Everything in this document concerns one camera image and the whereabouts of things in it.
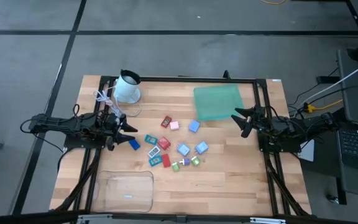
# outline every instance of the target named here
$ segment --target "gray floor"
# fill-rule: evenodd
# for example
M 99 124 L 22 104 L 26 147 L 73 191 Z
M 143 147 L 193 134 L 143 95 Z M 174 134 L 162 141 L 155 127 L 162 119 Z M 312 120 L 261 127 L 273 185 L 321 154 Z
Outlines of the gray floor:
M 0 29 L 71 29 L 79 5 L 74 0 L 0 0 Z M 80 29 L 357 30 L 357 26 L 341 2 L 288 1 L 273 6 L 258 0 L 94 0 L 86 5 Z M 22 134 L 19 125 L 43 112 L 67 40 L 65 35 L 0 35 L 0 141 L 5 144 L 0 149 L 0 215 L 11 210 L 34 140 Z M 279 78 L 292 102 L 315 84 L 316 76 L 336 68 L 337 49 L 357 45 L 358 39 L 343 37 L 78 36 L 53 115 L 71 115 L 83 75 L 117 75 L 122 68 L 143 76 L 221 77 L 227 69 L 232 77 Z M 47 139 L 63 144 L 61 134 L 47 134 Z M 59 155 L 44 144 L 25 213 L 48 209 Z M 305 171 L 305 181 L 313 214 L 358 221 L 357 195 L 347 195 L 347 206 L 334 205 L 324 197 L 334 191 L 334 179 Z

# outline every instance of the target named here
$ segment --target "white cup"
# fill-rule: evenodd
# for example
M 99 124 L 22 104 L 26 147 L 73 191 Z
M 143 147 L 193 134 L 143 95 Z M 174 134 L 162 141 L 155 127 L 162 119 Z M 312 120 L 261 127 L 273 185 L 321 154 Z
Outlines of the white cup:
M 121 70 L 116 82 L 114 97 L 122 103 L 136 103 L 140 99 L 140 76 L 129 70 Z

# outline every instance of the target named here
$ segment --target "blue block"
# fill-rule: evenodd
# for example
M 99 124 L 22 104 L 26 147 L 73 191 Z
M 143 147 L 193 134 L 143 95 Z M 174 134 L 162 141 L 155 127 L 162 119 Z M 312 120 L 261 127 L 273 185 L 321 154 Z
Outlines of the blue block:
M 149 159 L 149 163 L 150 163 L 150 166 L 155 166 L 157 164 L 162 163 L 162 158 L 160 155 L 155 156 L 155 157 Z
M 129 144 L 136 150 L 138 148 L 140 148 L 139 143 L 137 143 L 137 141 L 135 139 L 129 140 Z
M 178 152 L 183 156 L 186 156 L 190 152 L 190 148 L 187 147 L 185 144 L 180 144 L 178 146 Z
M 197 146 L 196 146 L 196 150 L 198 152 L 198 154 L 202 154 L 204 153 L 205 151 L 208 150 L 208 145 L 203 141 L 201 143 L 199 143 Z
M 189 125 L 189 130 L 196 133 L 199 127 L 200 127 L 200 123 L 198 121 L 192 120 Z

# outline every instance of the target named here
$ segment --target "clear plastic container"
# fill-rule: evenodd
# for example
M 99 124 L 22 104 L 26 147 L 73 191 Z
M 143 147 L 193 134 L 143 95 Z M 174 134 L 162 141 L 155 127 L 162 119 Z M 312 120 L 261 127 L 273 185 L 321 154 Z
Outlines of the clear plastic container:
M 230 118 L 239 115 L 234 108 L 244 108 L 236 84 L 194 88 L 194 99 L 200 121 Z
M 153 204 L 153 174 L 110 172 L 98 174 L 92 212 L 148 212 Z

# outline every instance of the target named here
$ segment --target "table leg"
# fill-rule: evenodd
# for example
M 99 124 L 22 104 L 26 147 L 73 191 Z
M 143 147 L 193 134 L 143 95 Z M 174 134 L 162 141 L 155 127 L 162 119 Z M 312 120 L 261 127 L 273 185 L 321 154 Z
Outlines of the table leg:
M 332 203 L 336 203 L 339 205 L 347 205 L 346 192 L 342 188 L 342 182 L 339 177 L 336 177 L 336 190 L 338 197 L 328 194 L 326 195 L 326 198 Z

